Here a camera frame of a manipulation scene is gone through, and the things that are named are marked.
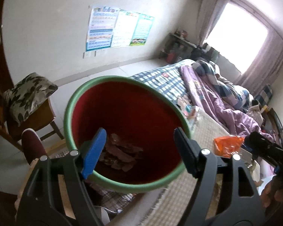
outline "pillow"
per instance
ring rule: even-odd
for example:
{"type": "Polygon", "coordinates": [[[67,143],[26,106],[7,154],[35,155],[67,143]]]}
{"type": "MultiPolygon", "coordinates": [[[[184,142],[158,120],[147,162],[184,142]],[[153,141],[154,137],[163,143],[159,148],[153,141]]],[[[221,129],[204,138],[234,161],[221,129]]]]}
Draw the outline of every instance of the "pillow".
{"type": "Polygon", "coordinates": [[[261,93],[255,97],[256,100],[261,104],[261,106],[265,106],[269,103],[272,98],[272,86],[270,84],[266,84],[261,91],[261,93]]]}
{"type": "Polygon", "coordinates": [[[57,85],[34,72],[5,91],[3,98],[11,117],[20,126],[57,89],[57,85]]]}

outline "purple quilt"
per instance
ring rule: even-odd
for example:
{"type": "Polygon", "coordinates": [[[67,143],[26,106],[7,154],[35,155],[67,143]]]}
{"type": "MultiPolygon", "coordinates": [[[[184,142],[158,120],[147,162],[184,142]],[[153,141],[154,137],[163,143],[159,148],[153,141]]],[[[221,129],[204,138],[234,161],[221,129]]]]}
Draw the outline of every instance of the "purple quilt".
{"type": "Polygon", "coordinates": [[[223,102],[207,77],[200,77],[190,65],[181,66],[179,70],[192,103],[202,108],[230,134],[245,137],[256,131],[273,141],[269,134],[261,132],[261,128],[253,118],[223,102]]]}

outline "window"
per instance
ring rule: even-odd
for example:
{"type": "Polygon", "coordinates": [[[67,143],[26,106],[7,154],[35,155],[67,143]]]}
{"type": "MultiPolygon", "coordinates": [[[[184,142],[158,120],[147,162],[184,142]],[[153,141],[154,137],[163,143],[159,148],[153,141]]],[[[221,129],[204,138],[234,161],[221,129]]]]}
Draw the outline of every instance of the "window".
{"type": "Polygon", "coordinates": [[[267,28],[253,15],[238,5],[228,3],[204,42],[244,73],[257,56],[267,33],[267,28]]]}

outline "wall outlet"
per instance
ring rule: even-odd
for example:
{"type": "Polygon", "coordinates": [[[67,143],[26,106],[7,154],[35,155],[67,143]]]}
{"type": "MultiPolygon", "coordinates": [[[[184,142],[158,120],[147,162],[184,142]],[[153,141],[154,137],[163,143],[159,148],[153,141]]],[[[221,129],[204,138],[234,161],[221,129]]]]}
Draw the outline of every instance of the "wall outlet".
{"type": "Polygon", "coordinates": [[[95,57],[96,56],[100,56],[100,55],[102,55],[102,50],[101,49],[94,51],[94,56],[95,57]]]}
{"type": "Polygon", "coordinates": [[[99,49],[99,50],[96,50],[94,51],[94,56],[103,56],[107,53],[107,49],[104,48],[104,49],[99,49]]]}
{"type": "Polygon", "coordinates": [[[84,58],[89,58],[90,55],[91,55],[91,52],[90,52],[90,51],[88,51],[88,52],[83,52],[83,59],[84,59],[84,58]]]}

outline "curtain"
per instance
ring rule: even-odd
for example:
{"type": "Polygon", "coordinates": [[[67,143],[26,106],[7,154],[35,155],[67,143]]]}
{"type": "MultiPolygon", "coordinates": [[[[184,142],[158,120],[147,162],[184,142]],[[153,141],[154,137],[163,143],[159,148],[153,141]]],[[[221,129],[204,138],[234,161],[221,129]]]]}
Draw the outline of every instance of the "curtain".
{"type": "Polygon", "coordinates": [[[226,4],[230,0],[201,0],[196,23],[197,44],[203,42],[212,32],[226,4]]]}
{"type": "Polygon", "coordinates": [[[283,39],[269,26],[262,48],[250,67],[237,79],[235,84],[245,87],[256,96],[266,84],[272,84],[275,81],[282,65],[283,39]]]}

